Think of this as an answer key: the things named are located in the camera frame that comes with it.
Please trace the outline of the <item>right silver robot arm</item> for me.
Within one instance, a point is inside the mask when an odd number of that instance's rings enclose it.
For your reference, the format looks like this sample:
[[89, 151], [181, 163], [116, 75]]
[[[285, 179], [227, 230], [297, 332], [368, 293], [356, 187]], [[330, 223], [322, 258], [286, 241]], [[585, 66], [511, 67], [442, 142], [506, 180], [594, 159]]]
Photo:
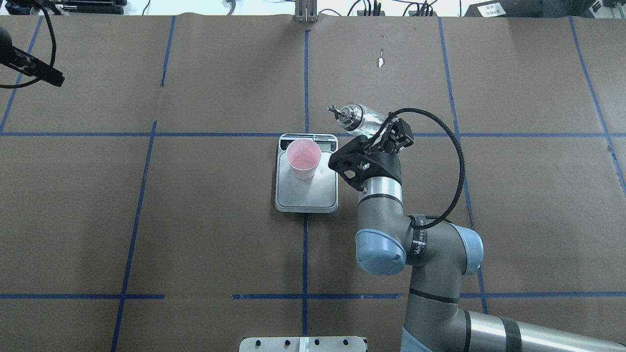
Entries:
[[[623, 352], [625, 346], [514, 319], [461, 309], [462, 278], [478, 271], [484, 258], [479, 234], [447, 220], [461, 192], [465, 160], [460, 142], [436, 115], [400, 109], [381, 116], [328, 107], [353, 135], [329, 160], [329, 169], [357, 190], [356, 263], [373, 275], [391, 276], [411, 267], [402, 326], [403, 352]], [[457, 189], [437, 218], [405, 214], [400, 151], [414, 144], [401, 113], [437, 123], [455, 147], [460, 165]]]

